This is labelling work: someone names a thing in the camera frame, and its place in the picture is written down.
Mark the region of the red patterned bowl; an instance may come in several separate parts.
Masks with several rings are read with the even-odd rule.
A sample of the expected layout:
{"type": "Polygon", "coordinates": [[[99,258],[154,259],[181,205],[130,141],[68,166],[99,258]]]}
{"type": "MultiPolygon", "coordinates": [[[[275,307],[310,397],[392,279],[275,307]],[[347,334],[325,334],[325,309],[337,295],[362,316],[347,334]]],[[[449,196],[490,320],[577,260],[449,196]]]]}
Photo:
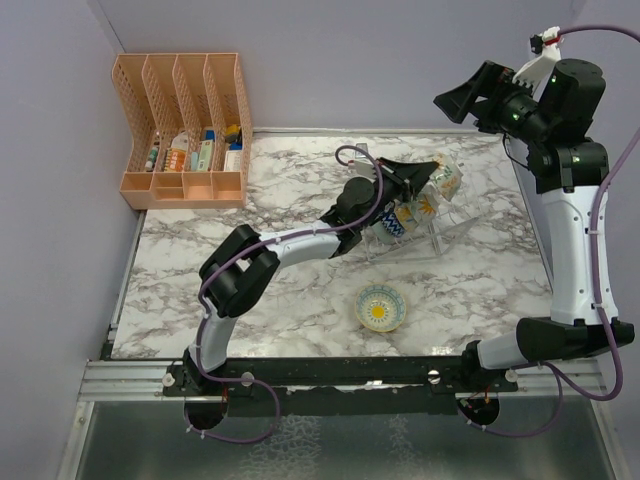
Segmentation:
{"type": "Polygon", "coordinates": [[[416,228],[415,219],[406,207],[386,211],[381,219],[384,229],[394,238],[400,238],[416,228]]]}

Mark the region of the yellow leaf patterned bowl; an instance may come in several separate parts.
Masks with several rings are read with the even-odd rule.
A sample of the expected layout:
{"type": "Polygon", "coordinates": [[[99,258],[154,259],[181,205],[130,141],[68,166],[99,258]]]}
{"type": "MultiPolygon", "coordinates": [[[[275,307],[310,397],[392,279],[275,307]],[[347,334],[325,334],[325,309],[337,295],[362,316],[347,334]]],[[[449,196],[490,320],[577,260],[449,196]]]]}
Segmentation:
{"type": "Polygon", "coordinates": [[[463,173],[451,156],[438,153],[432,155],[429,160],[435,162],[437,168],[430,175],[424,191],[430,194],[437,193],[451,202],[462,185],[463,173]]]}

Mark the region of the blue orange floral bowl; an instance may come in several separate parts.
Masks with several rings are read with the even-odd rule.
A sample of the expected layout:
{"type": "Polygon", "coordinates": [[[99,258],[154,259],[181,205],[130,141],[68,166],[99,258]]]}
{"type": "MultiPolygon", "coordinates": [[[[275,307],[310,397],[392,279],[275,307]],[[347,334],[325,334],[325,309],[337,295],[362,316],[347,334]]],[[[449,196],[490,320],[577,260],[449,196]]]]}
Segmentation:
{"type": "Polygon", "coordinates": [[[414,231],[422,223],[431,218],[432,209],[426,201],[401,203],[395,206],[394,214],[407,231],[414,231]]]}

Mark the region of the teal ceramic bowl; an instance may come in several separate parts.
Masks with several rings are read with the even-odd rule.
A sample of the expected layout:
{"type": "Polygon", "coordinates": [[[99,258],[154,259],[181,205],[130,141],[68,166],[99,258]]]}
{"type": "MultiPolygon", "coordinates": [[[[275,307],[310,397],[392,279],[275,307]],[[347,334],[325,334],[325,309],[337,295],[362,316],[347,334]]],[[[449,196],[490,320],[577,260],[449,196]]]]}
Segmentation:
{"type": "Polygon", "coordinates": [[[372,232],[383,244],[394,244],[405,233],[404,228],[395,221],[381,220],[371,226],[372,232]]]}

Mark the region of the yellow blue rimmed bowl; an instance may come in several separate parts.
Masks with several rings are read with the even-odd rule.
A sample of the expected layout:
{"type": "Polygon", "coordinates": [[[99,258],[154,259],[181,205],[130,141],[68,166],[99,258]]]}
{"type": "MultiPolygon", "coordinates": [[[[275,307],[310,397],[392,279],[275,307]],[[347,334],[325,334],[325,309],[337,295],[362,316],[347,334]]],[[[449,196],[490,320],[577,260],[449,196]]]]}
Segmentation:
{"type": "Polygon", "coordinates": [[[354,312],[365,328],[376,333],[389,333],[404,323],[407,304],[401,293],[390,285],[370,284],[357,293],[354,312]]]}

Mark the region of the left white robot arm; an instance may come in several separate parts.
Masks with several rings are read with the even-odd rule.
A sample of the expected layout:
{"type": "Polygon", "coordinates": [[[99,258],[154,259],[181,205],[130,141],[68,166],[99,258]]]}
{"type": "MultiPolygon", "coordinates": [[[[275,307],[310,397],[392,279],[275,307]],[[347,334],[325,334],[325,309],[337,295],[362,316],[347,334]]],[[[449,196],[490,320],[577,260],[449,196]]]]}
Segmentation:
{"type": "Polygon", "coordinates": [[[236,227],[199,271],[198,300],[204,308],[195,340],[184,354],[186,382],[195,392],[214,392],[227,360],[228,345],[239,317],[260,300],[275,274],[311,260],[349,253],[362,231],[379,223],[393,203],[414,200],[439,168],[435,161],[400,163],[370,158],[344,185],[329,210],[306,227],[259,233],[236,227]]]}

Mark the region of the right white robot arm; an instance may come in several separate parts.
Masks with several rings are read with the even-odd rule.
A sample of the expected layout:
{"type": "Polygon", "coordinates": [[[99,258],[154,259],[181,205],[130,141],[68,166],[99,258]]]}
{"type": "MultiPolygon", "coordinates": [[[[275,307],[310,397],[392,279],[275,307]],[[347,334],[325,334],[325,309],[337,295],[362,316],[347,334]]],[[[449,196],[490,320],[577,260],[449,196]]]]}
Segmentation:
{"type": "Polygon", "coordinates": [[[525,144],[551,241],[549,316],[522,318],[511,333],[469,343],[459,378],[472,391],[491,384],[496,371],[616,352],[635,337],[607,289],[608,154],[587,135],[606,89],[603,72],[588,61],[565,59],[546,77],[541,96],[534,97],[533,87],[513,70],[486,61],[468,81],[434,100],[455,123],[473,116],[479,131],[525,144]]]}

